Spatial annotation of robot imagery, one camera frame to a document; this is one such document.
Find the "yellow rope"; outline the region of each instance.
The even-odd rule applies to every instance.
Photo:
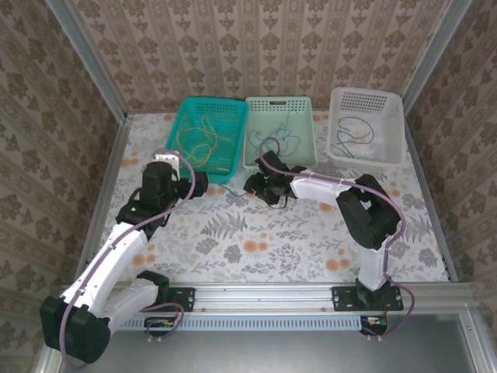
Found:
[[[230,138],[226,138],[224,136],[217,135],[212,123],[210,122],[210,118],[207,115],[203,115],[200,118],[200,123],[202,124],[202,127],[184,128],[184,129],[178,130],[176,132],[176,144],[178,145],[179,150],[181,151],[181,153],[183,153],[183,155],[185,157],[187,157],[190,160],[190,162],[192,163],[192,167],[197,168],[197,169],[204,166],[209,161],[212,154],[214,154],[216,152],[219,140],[230,141]],[[193,147],[191,152],[187,152],[183,148],[183,146],[181,146],[181,143],[179,142],[179,136],[182,133],[194,131],[194,130],[202,131],[205,134],[205,137],[209,141],[212,141],[214,144],[213,145],[207,144],[207,143],[206,144],[198,144],[198,145],[195,145]],[[209,152],[203,158],[200,158],[200,159],[197,158],[196,151],[198,149],[204,148],[206,146],[209,148]]]

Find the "metal frame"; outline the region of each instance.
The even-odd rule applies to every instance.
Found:
[[[404,101],[404,115],[407,116],[414,105],[421,93],[422,87],[426,84],[426,81],[428,81],[429,76],[442,56],[445,47],[455,33],[456,28],[459,26],[459,23],[470,4],[471,0],[453,0],[447,6],[447,10],[440,21],[438,29],[429,41],[428,47],[426,47],[426,51],[421,57],[417,69],[414,71],[414,74],[412,74],[411,80],[402,95],[402,101]]]
[[[117,128],[116,138],[107,163],[106,172],[100,186],[99,196],[96,200],[96,207],[93,211],[92,220],[88,227],[85,243],[81,253],[81,259],[76,270],[76,277],[79,276],[89,261],[95,257],[96,251],[100,247],[100,238],[105,228],[107,213],[114,187],[116,186],[117,175],[119,174],[120,163],[123,160],[124,150],[128,142],[131,125],[126,122]]]
[[[469,284],[466,283],[408,283],[414,296],[415,315],[459,315],[467,345],[478,373],[495,372],[495,359],[485,348],[485,329],[482,329]],[[118,284],[113,293],[127,286]],[[335,312],[331,288],[350,286],[343,283],[324,284],[172,284],[177,287],[196,289],[195,306],[189,315],[194,316],[254,316],[254,315],[378,315],[382,312]],[[409,295],[402,292],[405,310],[392,312],[403,315],[411,304]],[[154,312],[154,316],[169,315]],[[59,372],[61,355],[58,351],[44,348],[37,373]]]
[[[126,120],[126,105],[114,89],[111,78],[109,78],[106,70],[100,64],[97,54],[88,42],[81,27],[79,27],[78,20],[72,13],[68,3],[61,0],[47,0],[47,4],[55,14],[57,21],[61,24],[73,48],[78,52],[78,56],[81,58],[86,70],[102,94],[107,106],[112,111],[117,123],[123,124]]]
[[[422,170],[421,160],[419,159],[418,152],[416,151],[416,146],[412,138],[411,130],[407,120],[405,120],[405,140],[407,141],[408,149],[411,153],[412,163],[414,164],[414,170],[418,177],[419,186],[421,187],[422,195],[425,198],[426,210],[428,211],[429,220],[432,222],[433,232],[435,233],[436,241],[440,248],[440,253],[445,261],[447,267],[447,272],[451,281],[459,281],[457,277],[456,267],[452,261],[452,256],[450,255],[449,246],[443,235],[442,225],[438,219],[438,214],[436,213],[435,204],[433,203],[432,194],[429,192],[428,183],[426,182],[425,173]]]

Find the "wall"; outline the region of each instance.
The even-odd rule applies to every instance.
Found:
[[[43,0],[0,14],[0,372],[20,373],[40,303],[74,276],[117,124]]]
[[[186,96],[402,94],[449,0],[68,0],[130,112]]]
[[[497,2],[474,0],[408,115],[461,280],[497,340]]]

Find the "table surface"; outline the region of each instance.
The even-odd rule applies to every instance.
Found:
[[[163,148],[176,116],[134,117],[113,191],[102,243],[119,209],[141,185],[151,153]],[[317,172],[345,178],[361,175],[337,169],[325,152],[327,112],[315,112]],[[389,273],[396,281],[448,281],[410,154],[400,169],[373,175],[400,206],[404,236],[391,249]],[[229,187],[243,193],[247,176],[238,165]],[[123,272],[132,281],[153,270],[174,282],[351,282],[359,272],[360,246],[349,236],[340,211],[309,200],[289,200],[271,209],[251,194],[235,197],[219,185],[173,214]]]

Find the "cable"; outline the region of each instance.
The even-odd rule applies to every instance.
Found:
[[[273,207],[273,206],[271,206],[271,205],[269,204],[269,202],[268,202],[268,201],[266,201],[266,203],[267,203],[267,205],[269,206],[269,208],[272,208],[273,210],[283,210],[283,209],[287,206],[287,204],[288,204],[288,196],[285,196],[285,203],[284,203],[284,204],[283,204],[283,206],[281,206],[281,207]]]
[[[230,192],[231,194],[233,194],[235,197],[243,197],[245,196],[246,194],[249,194],[249,192],[245,192],[243,194],[236,194],[233,190],[231,190],[230,188],[228,188],[227,186],[224,186],[223,184],[218,184],[221,188],[225,188],[228,192]]]
[[[183,321],[183,319],[185,317],[185,309],[179,303],[162,303],[160,305],[151,305],[150,307],[145,307],[144,309],[142,309],[141,312],[154,311],[156,309],[161,309],[163,307],[176,307],[181,312],[181,317],[176,321],[175,325],[164,336],[160,336],[158,338],[168,338],[168,337],[170,337],[176,331],[176,329],[179,328],[179,326],[181,325],[181,323],[182,323],[182,321]],[[147,323],[147,325],[146,325],[145,333],[147,334],[149,341],[151,341],[154,338],[150,334],[150,325],[155,324],[158,321],[160,321],[160,319],[150,320]]]
[[[289,130],[289,129],[287,129],[288,126],[289,126],[288,120],[290,119],[290,113],[293,112],[293,111],[295,113],[297,113],[297,115],[300,115],[298,113],[298,111],[295,110],[295,109],[289,110],[288,114],[287,114],[287,122],[286,123],[281,122],[280,123],[280,127],[277,130],[274,130],[273,132],[271,132],[268,135],[271,138],[276,138],[280,142],[280,145],[283,144],[283,149],[280,149],[280,152],[278,154],[279,157],[290,157],[291,155],[295,154],[295,152],[297,151],[298,147],[301,145],[301,138],[299,136],[291,134],[292,131]],[[262,141],[264,140],[264,138],[261,138],[261,135],[262,135],[262,132],[261,131],[256,131],[256,130],[252,130],[252,131],[250,131],[250,134],[248,134],[248,142],[249,142],[249,144],[251,146],[253,146],[255,148],[255,154],[257,156],[260,156],[261,155],[260,153],[263,150],[262,147],[261,147],[261,144],[262,144]],[[252,142],[251,138],[255,138],[255,139],[257,139],[257,140],[259,140],[261,142],[259,143],[259,145],[255,145]],[[290,145],[289,145],[287,139],[291,139],[291,138],[297,139],[298,143],[295,145],[295,148],[293,149],[293,151],[289,152]],[[269,147],[269,144],[266,147],[267,147],[267,149],[266,149],[267,152],[269,150],[272,150],[271,147]]]
[[[405,325],[405,323],[411,318],[412,311],[414,311],[414,305],[415,305],[415,297],[414,297],[414,294],[412,293],[411,290],[409,290],[404,285],[400,285],[398,282],[393,281],[390,276],[388,276],[388,280],[393,285],[398,286],[400,289],[402,289],[403,291],[405,291],[406,293],[409,294],[409,296],[411,297],[411,305],[409,306],[408,311],[405,313],[405,317],[401,321],[401,323],[398,324],[398,326],[395,329],[393,329],[392,331],[390,331],[388,333],[385,333],[385,334],[383,334],[383,335],[380,336],[380,335],[376,334],[373,330],[371,330],[371,329],[366,328],[366,327],[363,326],[363,329],[366,330],[369,334],[371,334],[372,336],[378,336],[378,337],[381,337],[381,338],[384,338],[386,336],[391,336],[392,334],[395,334],[396,332],[398,332],[400,330],[400,328],[402,328]]]
[[[170,154],[170,155],[174,155],[174,156],[177,156],[181,161],[183,161],[186,164],[186,166],[188,167],[188,170],[191,173],[191,176],[192,176],[192,185],[191,185],[188,193],[186,194],[185,198],[181,202],[179,202],[176,206],[171,207],[168,210],[162,212],[161,214],[157,214],[157,215],[155,215],[155,216],[153,216],[153,217],[151,217],[151,218],[149,218],[147,220],[142,221],[141,223],[138,223],[138,224],[134,225],[133,227],[131,227],[131,228],[127,229],[126,231],[124,231],[121,235],[117,236],[117,238],[114,239],[109,244],[109,246],[107,247],[106,251],[101,255],[101,257],[97,259],[97,261],[95,262],[95,264],[93,265],[93,267],[89,271],[88,275],[82,281],[81,285],[79,285],[79,289],[75,292],[74,297],[72,297],[72,299],[70,300],[70,302],[68,304],[68,307],[64,311],[64,314],[63,314],[62,320],[61,320],[61,328],[60,328],[60,331],[59,331],[59,347],[60,347],[60,350],[61,350],[62,361],[69,368],[71,368],[73,370],[81,370],[87,364],[77,366],[77,365],[72,364],[71,361],[69,361],[69,356],[68,356],[67,351],[65,349],[65,328],[66,328],[66,325],[68,323],[69,313],[71,312],[72,307],[75,305],[75,303],[78,300],[78,298],[80,297],[80,295],[82,295],[85,292],[85,287],[88,284],[88,282],[91,280],[93,274],[95,274],[96,270],[98,270],[98,268],[100,267],[100,265],[103,263],[103,261],[105,260],[105,258],[107,258],[107,256],[111,253],[111,251],[116,248],[116,245],[119,242],[121,242],[127,235],[129,235],[133,231],[136,231],[136,230],[140,229],[141,227],[144,227],[145,225],[147,225],[147,224],[149,224],[149,223],[151,223],[153,221],[165,218],[167,215],[171,214],[172,212],[179,210],[192,197],[193,191],[195,190],[195,182],[196,182],[196,180],[195,180],[195,172],[193,171],[192,165],[188,162],[188,159],[186,159],[184,156],[182,156],[179,153],[172,152],[172,151],[169,151],[169,150],[166,150],[166,149],[156,150],[155,152],[152,153],[151,157],[154,158],[156,154]]]
[[[220,136],[216,133],[216,130],[214,130],[214,126],[210,122],[210,118],[207,115],[203,115],[200,118],[200,123],[202,124],[202,127],[190,127],[190,128],[183,128],[183,129],[178,129],[176,132],[176,137],[175,137],[175,142],[178,145],[179,150],[181,153],[183,153],[188,159],[192,159],[194,161],[193,167],[195,168],[200,168],[202,166],[205,166],[207,162],[209,162],[210,157],[212,154],[214,154],[217,150],[218,146],[218,140],[224,140],[224,141],[230,141],[229,138],[226,138],[224,136]],[[202,131],[204,136],[206,137],[207,140],[212,141],[214,144],[197,144],[193,147],[193,149],[190,152],[187,152],[183,146],[181,146],[181,143],[179,141],[179,136],[184,133],[184,132],[190,132],[190,131]],[[198,159],[196,157],[196,151],[201,148],[208,147],[209,151],[207,153],[200,151],[200,155],[202,156],[201,159]]]
[[[366,133],[365,135],[363,135],[363,136],[357,136],[356,137],[356,136],[350,134],[350,129],[349,128],[343,127],[342,121],[345,120],[345,119],[356,119],[356,120],[360,120],[361,122],[364,122],[365,124],[367,124],[367,126],[370,128],[370,131],[368,133]],[[351,143],[351,144],[367,145],[367,144],[370,144],[373,141],[373,139],[374,139],[374,130],[371,127],[371,125],[369,123],[367,123],[364,119],[361,119],[361,118],[358,118],[358,117],[343,117],[343,118],[340,118],[340,120],[339,120],[339,128],[340,128],[340,130],[338,130],[336,132],[336,139],[338,140],[338,142],[336,142],[335,145],[331,144],[330,146],[332,148],[340,150],[342,153],[344,153],[349,158],[355,158],[355,157],[352,154],[352,152],[349,150],[349,148],[347,148],[346,144]],[[343,141],[340,138],[340,136],[339,136],[340,134],[345,134],[347,136],[350,136],[353,140]],[[362,140],[363,138],[367,137],[370,134],[371,134],[371,139],[368,142],[354,141],[354,140]],[[341,145],[343,147],[343,149],[345,149],[345,150],[343,150],[342,148],[339,148],[336,145]]]

